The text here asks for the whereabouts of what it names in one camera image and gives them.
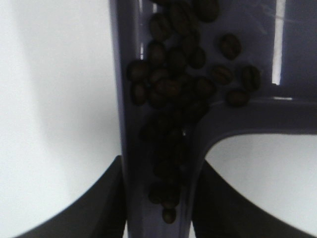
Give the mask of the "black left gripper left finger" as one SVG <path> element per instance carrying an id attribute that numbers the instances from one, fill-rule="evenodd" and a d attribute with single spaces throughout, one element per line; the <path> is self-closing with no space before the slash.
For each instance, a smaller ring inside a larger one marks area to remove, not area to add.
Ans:
<path id="1" fill-rule="evenodd" d="M 80 198 L 22 238 L 121 238 L 126 225 L 126 196 L 121 157 Z"/>

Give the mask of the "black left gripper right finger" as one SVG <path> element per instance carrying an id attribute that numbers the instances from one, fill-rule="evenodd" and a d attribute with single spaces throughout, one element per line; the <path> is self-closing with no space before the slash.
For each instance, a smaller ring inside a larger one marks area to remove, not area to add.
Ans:
<path id="1" fill-rule="evenodd" d="M 198 238 L 310 237 L 243 197 L 208 162 L 197 181 L 192 222 Z"/>

